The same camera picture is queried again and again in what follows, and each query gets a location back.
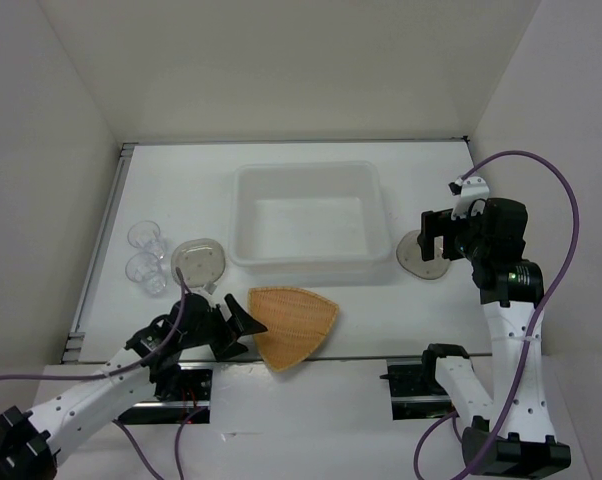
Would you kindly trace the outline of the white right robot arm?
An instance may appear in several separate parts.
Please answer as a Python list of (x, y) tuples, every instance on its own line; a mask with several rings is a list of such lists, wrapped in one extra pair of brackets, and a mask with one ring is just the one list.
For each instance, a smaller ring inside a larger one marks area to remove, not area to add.
[(452, 210), (421, 215), (417, 241), (423, 260), (433, 259), (440, 239), (443, 258), (470, 262), (491, 339), (491, 392), (460, 345), (429, 345), (419, 369), (422, 387), (444, 391), (462, 420), (462, 456), (472, 475), (545, 479), (571, 464), (544, 391), (543, 275), (523, 257), (527, 220), (523, 204), (500, 198), (474, 200), (462, 215)]

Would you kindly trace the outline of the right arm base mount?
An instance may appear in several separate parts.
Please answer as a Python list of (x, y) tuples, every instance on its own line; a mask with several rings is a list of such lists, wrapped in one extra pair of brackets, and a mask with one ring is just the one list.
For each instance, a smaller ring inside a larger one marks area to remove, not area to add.
[(426, 381), (419, 359), (390, 359), (380, 378), (388, 384), (395, 421), (439, 419), (453, 410), (443, 389)]

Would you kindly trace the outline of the clear plastic cup front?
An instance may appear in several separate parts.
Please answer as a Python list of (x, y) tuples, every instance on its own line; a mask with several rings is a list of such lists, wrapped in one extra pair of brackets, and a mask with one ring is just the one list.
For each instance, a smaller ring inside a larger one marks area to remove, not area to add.
[(167, 286), (167, 277), (160, 259), (149, 252), (140, 252), (132, 256), (126, 263), (125, 274), (149, 296), (161, 295)]

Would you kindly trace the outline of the clear plastic cup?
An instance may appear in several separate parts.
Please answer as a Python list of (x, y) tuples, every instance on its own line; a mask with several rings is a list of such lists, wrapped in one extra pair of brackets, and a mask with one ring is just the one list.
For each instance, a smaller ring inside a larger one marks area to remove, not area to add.
[(143, 220), (132, 225), (127, 233), (128, 243), (139, 250), (163, 260), (167, 243), (159, 225), (152, 220)]
[(167, 286), (167, 277), (160, 259), (149, 252), (140, 252), (132, 256), (126, 263), (125, 274), (149, 296), (161, 295)]

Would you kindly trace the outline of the translucent plastic bin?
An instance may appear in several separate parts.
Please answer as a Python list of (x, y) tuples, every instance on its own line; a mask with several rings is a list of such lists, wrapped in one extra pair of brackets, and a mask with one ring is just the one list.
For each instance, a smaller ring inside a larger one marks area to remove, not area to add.
[(246, 272), (299, 284), (362, 284), (384, 276), (392, 252), (373, 164), (255, 164), (235, 171), (227, 253)]

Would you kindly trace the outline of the aluminium table frame rail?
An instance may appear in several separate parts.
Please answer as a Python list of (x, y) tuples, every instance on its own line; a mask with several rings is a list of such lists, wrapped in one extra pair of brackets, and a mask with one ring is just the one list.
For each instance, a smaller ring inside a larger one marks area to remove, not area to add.
[(80, 362), (80, 352), (84, 343), (86, 325), (97, 292), (118, 206), (136, 146), (136, 143), (124, 143), (120, 150), (114, 179), (105, 204), (105, 210), (79, 295), (72, 325), (64, 344), (60, 359), (61, 364), (78, 364)]

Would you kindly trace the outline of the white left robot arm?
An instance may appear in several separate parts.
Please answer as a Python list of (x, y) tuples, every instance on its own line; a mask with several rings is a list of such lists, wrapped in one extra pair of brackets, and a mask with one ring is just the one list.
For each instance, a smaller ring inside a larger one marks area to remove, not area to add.
[(224, 300), (228, 317), (205, 297), (184, 294), (95, 373), (74, 376), (73, 387), (26, 411), (0, 413), (0, 479), (52, 479), (86, 440), (134, 405), (174, 396), (183, 351), (207, 346), (217, 360), (245, 353), (240, 338), (267, 328), (232, 295)]

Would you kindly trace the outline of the clear plastic cup rear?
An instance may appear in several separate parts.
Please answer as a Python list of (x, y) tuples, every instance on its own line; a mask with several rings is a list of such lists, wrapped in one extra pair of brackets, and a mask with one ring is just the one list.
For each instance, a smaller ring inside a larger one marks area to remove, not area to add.
[(139, 250), (163, 260), (167, 243), (159, 225), (152, 220), (143, 220), (132, 225), (127, 233), (128, 243)]

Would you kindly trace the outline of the woven bamboo basket tray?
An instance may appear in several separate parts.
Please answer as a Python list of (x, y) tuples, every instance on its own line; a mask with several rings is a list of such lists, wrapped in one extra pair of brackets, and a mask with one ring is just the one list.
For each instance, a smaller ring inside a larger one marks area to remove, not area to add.
[(296, 287), (259, 287), (248, 292), (250, 315), (267, 331), (255, 335), (257, 350), (276, 373), (308, 359), (326, 340), (338, 315), (333, 301)]

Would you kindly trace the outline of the clear glass plate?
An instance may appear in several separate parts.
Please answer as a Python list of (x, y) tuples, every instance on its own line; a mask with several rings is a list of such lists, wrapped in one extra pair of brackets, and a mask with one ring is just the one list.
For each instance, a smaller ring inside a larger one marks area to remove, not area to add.
[(434, 259), (424, 261), (418, 244), (419, 230), (409, 231), (396, 248), (399, 265), (408, 273), (422, 280), (437, 280), (443, 277), (450, 268), (451, 261), (443, 258), (443, 239), (437, 237), (434, 242)]
[(173, 251), (170, 266), (176, 282), (179, 282), (177, 270), (180, 270), (189, 288), (202, 287), (222, 277), (226, 267), (225, 251), (213, 239), (186, 241)]

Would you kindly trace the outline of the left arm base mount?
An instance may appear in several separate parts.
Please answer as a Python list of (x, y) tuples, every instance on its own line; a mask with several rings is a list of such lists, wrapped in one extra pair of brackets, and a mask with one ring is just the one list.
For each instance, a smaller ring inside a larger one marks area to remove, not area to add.
[(184, 367), (163, 394), (137, 403), (118, 420), (126, 426), (208, 424), (212, 380), (210, 368)]

